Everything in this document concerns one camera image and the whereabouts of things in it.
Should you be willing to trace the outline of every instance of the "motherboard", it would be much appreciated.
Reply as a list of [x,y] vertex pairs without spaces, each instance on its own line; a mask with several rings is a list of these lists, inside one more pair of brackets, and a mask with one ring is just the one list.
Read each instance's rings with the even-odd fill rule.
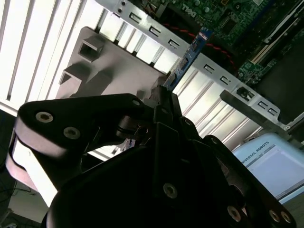
[[191,43],[213,31],[202,53],[255,88],[304,34],[304,0],[131,0]]

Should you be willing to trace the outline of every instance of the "cable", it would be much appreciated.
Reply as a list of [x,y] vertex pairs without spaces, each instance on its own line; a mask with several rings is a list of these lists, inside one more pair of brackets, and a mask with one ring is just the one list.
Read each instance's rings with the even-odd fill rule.
[[186,30],[186,29],[180,29],[179,27],[175,27],[175,26],[171,26],[171,25],[169,25],[169,24],[167,24],[167,23],[165,23],[165,24],[162,24],[163,26],[166,26],[166,27],[169,27],[170,29],[172,29],[172,30],[177,30],[177,31],[179,31],[179,32],[183,32],[183,33],[187,33],[189,36],[191,36],[191,37],[195,37],[195,35],[193,34],[193,33],[190,33],[188,30]]
[[235,70],[237,69],[236,66],[235,66],[235,64],[234,64],[234,62],[233,62],[233,60],[232,60],[231,55],[229,55],[227,51],[225,51],[225,50],[221,49],[220,47],[217,47],[217,46],[215,46],[215,45],[213,45],[211,43],[207,43],[206,46],[213,47],[214,50],[220,51],[221,53],[225,54],[227,56],[227,58],[229,59],[229,62],[231,63],[232,67]]
[[15,189],[15,190],[17,190],[17,192],[15,194],[13,194],[12,196],[16,196],[18,194],[18,192],[20,192],[20,191],[29,192],[33,196],[36,195],[35,193],[32,193],[32,189],[30,189],[29,187],[28,187],[28,190],[26,190],[26,189]]
[[[189,36],[191,37],[195,37],[195,35],[193,33],[190,33],[188,30],[186,29],[180,29],[179,27],[174,27],[174,26],[171,26],[169,24],[163,24],[164,26],[166,27],[169,27],[170,29],[172,30],[177,30],[179,32],[184,32],[184,33],[187,33]],[[229,55],[229,53],[225,50],[223,50],[222,48],[218,47],[218,46],[215,46],[211,43],[207,43],[206,46],[209,46],[209,47],[212,47],[214,50],[217,50],[217,51],[220,51],[221,53],[225,54],[227,56],[227,58],[229,59],[229,62],[231,63],[232,67],[236,70],[237,68],[235,67],[235,63],[233,62],[232,60],[232,57],[231,55]]]

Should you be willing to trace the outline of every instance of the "screw hole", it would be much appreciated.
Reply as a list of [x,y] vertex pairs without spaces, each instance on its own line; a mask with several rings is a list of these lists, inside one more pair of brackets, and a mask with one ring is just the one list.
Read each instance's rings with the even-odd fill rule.
[[74,130],[68,130],[67,133],[70,135],[76,135],[76,132]]
[[281,215],[286,222],[291,223],[291,219],[289,218],[289,216],[284,211],[281,212]]
[[233,207],[233,206],[228,206],[227,207],[227,210],[228,210],[228,214],[236,221],[236,222],[239,222],[242,217],[239,213],[239,211]]
[[46,115],[46,114],[41,114],[41,115],[40,115],[40,118],[43,119],[43,120],[48,120],[48,119],[49,119],[49,116]]
[[177,197],[177,190],[176,188],[170,184],[170,183],[165,183],[163,186],[163,191],[164,193],[171,199],[175,199]]
[[132,100],[132,102],[133,102],[133,104],[135,104],[135,105],[137,105],[137,106],[139,106],[141,103],[139,103],[139,101],[137,101],[137,100]]
[[278,215],[273,211],[273,210],[270,210],[269,211],[269,214],[271,216],[271,218],[276,221],[276,222],[280,222],[280,218],[278,217]]

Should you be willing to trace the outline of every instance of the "blue pci card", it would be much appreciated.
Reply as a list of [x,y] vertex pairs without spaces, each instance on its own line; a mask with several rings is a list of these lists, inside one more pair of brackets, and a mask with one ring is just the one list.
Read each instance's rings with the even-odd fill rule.
[[198,57],[199,53],[207,43],[207,40],[211,37],[212,31],[209,29],[202,27],[195,37],[195,39],[190,44],[184,56],[178,62],[176,67],[172,70],[168,79],[164,83],[164,87],[166,87],[169,91],[173,91],[182,77],[185,75],[190,66],[194,63],[195,59]]

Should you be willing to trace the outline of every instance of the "red cable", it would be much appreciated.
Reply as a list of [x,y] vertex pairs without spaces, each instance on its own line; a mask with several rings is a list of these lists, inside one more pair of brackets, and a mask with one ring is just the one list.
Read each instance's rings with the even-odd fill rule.
[[[195,35],[194,35],[193,33],[190,33],[190,32],[189,32],[188,30],[186,30],[186,29],[180,29],[179,27],[174,27],[174,26],[171,26],[171,25],[169,25],[169,24],[163,24],[163,25],[169,27],[170,29],[178,30],[179,32],[187,33],[187,34],[188,34],[189,36],[191,36],[191,37],[195,37]],[[220,47],[217,47],[217,46],[215,46],[215,45],[213,45],[213,44],[211,44],[211,43],[207,43],[206,46],[212,47],[213,49],[215,49],[215,50],[217,50],[217,51],[220,51],[221,53],[225,54],[225,55],[227,56],[227,58],[229,58],[229,61],[230,61],[230,63],[232,64],[233,68],[234,68],[234,69],[237,69],[237,68],[235,67],[235,63],[234,63],[233,60],[232,60],[232,57],[228,54],[227,51],[224,51],[224,50],[221,49]]]

